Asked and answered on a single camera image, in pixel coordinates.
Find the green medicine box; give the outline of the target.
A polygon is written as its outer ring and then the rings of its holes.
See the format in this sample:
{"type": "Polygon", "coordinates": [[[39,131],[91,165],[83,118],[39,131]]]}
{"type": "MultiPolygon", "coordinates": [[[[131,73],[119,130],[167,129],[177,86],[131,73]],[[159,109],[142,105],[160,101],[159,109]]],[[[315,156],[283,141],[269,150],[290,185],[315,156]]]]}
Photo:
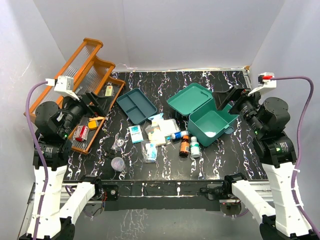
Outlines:
{"type": "Polygon", "coordinates": [[[192,83],[167,100],[168,105],[188,117],[187,130],[198,142],[208,147],[223,134],[234,132],[236,114],[230,114],[231,105],[217,110],[212,92],[198,83],[192,83]]]}

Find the white green-label bottle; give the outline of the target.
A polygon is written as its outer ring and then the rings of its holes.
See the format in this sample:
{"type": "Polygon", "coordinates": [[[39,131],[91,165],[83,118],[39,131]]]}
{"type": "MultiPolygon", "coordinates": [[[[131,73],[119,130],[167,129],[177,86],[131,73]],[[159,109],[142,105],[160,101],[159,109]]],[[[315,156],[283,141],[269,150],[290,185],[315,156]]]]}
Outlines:
{"type": "Polygon", "coordinates": [[[191,143],[190,143],[190,156],[192,158],[199,158],[201,156],[201,150],[200,150],[200,145],[198,143],[197,137],[192,136],[190,138],[191,143]]]}

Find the blue cotton swab bag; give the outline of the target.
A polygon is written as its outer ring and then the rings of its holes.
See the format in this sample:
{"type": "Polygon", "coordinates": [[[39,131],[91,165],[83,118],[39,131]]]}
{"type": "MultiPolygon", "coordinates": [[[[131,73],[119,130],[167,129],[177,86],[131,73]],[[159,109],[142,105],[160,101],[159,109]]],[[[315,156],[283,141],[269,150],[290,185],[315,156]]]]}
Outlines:
{"type": "Polygon", "coordinates": [[[148,117],[147,119],[149,121],[151,121],[151,125],[149,125],[149,127],[158,127],[159,122],[162,122],[164,120],[163,113],[158,113],[158,114],[152,115],[152,116],[148,117]]]}

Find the cotton ball bag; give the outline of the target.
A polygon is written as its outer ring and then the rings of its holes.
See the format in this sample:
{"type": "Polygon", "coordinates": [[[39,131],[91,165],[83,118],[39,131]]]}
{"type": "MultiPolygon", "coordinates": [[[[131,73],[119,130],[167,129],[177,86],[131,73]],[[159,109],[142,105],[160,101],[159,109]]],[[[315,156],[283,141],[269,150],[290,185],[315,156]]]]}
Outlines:
{"type": "Polygon", "coordinates": [[[160,129],[159,125],[149,125],[145,128],[148,140],[156,146],[163,146],[167,144],[165,135],[160,129]]]}

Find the brown medicine bottle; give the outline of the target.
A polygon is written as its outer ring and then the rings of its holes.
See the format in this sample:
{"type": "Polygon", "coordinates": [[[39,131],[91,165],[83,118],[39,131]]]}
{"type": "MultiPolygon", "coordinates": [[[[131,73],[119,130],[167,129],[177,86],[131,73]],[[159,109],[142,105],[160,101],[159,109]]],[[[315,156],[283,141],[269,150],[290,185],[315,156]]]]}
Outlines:
{"type": "Polygon", "coordinates": [[[187,158],[190,153],[190,143],[189,143],[189,136],[185,135],[182,137],[182,141],[180,144],[180,149],[179,149],[179,157],[180,158],[187,158]]]}

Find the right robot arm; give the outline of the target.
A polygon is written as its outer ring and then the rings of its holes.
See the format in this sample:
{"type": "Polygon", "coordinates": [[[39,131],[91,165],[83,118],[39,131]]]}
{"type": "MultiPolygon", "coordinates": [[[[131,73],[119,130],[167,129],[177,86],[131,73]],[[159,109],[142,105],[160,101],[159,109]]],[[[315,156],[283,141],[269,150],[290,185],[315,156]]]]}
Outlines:
{"type": "Polygon", "coordinates": [[[226,176],[221,192],[230,199],[237,197],[245,205],[258,222],[264,240],[318,240],[319,231],[303,215],[303,206],[298,202],[298,158],[293,142],[284,132],[290,120],[288,104],[278,97],[259,103],[258,91],[250,93],[237,85],[227,91],[215,91],[212,96],[219,111],[233,102],[228,112],[242,116],[253,130],[254,150],[267,175],[273,206],[242,173],[226,176]]]}

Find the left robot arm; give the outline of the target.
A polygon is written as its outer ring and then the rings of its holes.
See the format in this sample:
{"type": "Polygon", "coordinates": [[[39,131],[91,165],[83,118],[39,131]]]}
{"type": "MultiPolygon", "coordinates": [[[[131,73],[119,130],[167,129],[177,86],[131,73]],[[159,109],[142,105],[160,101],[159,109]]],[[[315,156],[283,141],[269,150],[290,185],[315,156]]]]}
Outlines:
{"type": "Polygon", "coordinates": [[[71,240],[75,224],[91,200],[106,200],[107,193],[101,178],[84,175],[67,192],[70,197],[61,205],[64,175],[72,148],[69,135],[83,117],[95,117],[104,113],[105,97],[93,92],[65,96],[60,107],[54,101],[45,101],[36,108],[35,121],[29,111],[32,93],[25,103],[27,124],[33,138],[33,169],[35,189],[32,215],[21,240],[71,240]]]}

